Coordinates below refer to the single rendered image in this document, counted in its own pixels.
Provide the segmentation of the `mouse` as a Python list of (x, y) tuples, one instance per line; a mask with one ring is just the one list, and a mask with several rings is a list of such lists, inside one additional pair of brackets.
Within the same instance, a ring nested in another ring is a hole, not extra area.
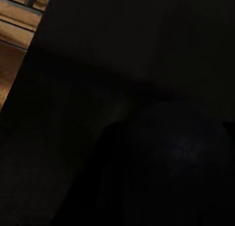
[(235, 226), (235, 144), (207, 110), (156, 104), (121, 149), (123, 226)]

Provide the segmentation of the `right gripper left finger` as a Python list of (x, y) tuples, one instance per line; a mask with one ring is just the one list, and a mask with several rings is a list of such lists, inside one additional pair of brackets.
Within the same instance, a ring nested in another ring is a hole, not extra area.
[[(110, 208), (94, 209), (111, 152)], [(50, 226), (123, 226), (119, 121), (102, 130)]]

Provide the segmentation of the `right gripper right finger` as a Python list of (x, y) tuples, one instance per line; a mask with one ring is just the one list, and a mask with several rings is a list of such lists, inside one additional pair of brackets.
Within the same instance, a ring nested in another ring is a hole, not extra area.
[(225, 127), (228, 134), (232, 138), (233, 143), (235, 144), (235, 123), (232, 123), (229, 121), (224, 121), (222, 125)]

